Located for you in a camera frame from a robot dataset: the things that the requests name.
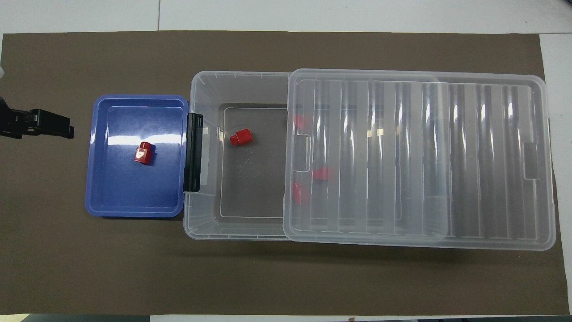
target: brown mat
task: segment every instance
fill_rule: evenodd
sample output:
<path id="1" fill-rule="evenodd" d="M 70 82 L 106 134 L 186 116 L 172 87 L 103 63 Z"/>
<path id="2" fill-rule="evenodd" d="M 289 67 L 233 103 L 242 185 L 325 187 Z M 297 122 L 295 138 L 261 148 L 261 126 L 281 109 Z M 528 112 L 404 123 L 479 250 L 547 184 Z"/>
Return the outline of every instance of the brown mat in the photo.
<path id="1" fill-rule="evenodd" d="M 94 218 L 84 208 L 100 95 L 189 97 L 192 77 L 208 69 L 543 77 L 538 35 L 7 34 L 2 66 L 12 108 L 71 117 L 76 137 L 0 137 L 1 314 L 569 313 L 559 238 L 546 252 L 195 241 L 180 220 Z"/>

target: red cube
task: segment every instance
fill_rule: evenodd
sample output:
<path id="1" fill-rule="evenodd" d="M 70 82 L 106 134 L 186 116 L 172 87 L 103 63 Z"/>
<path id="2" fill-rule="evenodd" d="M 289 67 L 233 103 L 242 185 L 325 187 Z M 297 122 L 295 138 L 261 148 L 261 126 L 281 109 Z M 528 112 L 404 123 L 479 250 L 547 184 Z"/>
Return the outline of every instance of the red cube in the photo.
<path id="1" fill-rule="evenodd" d="M 151 164 L 151 159 L 153 158 L 152 145 L 149 142 L 141 142 L 139 147 L 135 150 L 135 160 L 143 164 Z"/>
<path id="2" fill-rule="evenodd" d="M 240 131 L 236 132 L 233 136 L 231 136 L 231 144 L 233 146 L 242 146 L 243 144 L 247 144 L 252 142 L 252 134 L 250 133 L 249 129 L 241 129 Z"/>
<path id="3" fill-rule="evenodd" d="M 312 178 L 314 180 L 327 181 L 329 177 L 328 168 L 319 168 L 312 171 Z"/>
<path id="4" fill-rule="evenodd" d="M 302 187 L 300 186 L 300 183 L 295 182 L 292 185 L 292 196 L 298 205 L 302 203 Z"/>

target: clear plastic storage box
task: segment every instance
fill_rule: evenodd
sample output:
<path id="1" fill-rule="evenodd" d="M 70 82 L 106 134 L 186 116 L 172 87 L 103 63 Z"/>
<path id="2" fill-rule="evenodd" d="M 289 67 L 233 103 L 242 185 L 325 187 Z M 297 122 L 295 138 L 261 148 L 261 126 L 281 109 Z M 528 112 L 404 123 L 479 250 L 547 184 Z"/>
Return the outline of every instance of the clear plastic storage box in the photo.
<path id="1" fill-rule="evenodd" d="M 203 115 L 199 192 L 185 192 L 186 233 L 286 239 L 282 228 L 289 73 L 198 73 L 190 110 Z M 249 128 L 253 142 L 229 137 Z"/>
<path id="2" fill-rule="evenodd" d="M 185 230 L 207 239 L 548 249 L 546 109 L 535 76 L 201 72 L 190 98 L 204 115 L 201 186 L 185 193 Z M 243 128 L 255 141 L 231 146 Z"/>

